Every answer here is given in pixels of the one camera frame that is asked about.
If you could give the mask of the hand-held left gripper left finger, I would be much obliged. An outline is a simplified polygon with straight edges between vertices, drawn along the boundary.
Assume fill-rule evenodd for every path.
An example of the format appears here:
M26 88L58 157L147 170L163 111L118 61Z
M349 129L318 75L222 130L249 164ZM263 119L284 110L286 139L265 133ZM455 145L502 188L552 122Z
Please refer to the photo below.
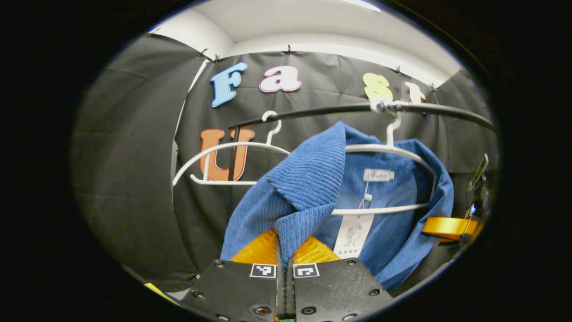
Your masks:
M271 228L230 260L214 260L198 274L182 303L222 322L277 321L277 244Z

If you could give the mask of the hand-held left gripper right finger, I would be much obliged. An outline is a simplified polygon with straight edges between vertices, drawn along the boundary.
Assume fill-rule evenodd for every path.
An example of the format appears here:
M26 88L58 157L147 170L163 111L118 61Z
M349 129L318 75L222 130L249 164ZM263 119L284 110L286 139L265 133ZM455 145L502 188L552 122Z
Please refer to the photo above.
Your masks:
M288 322L353 322L392 299L360 259L340 259L315 237L288 261Z

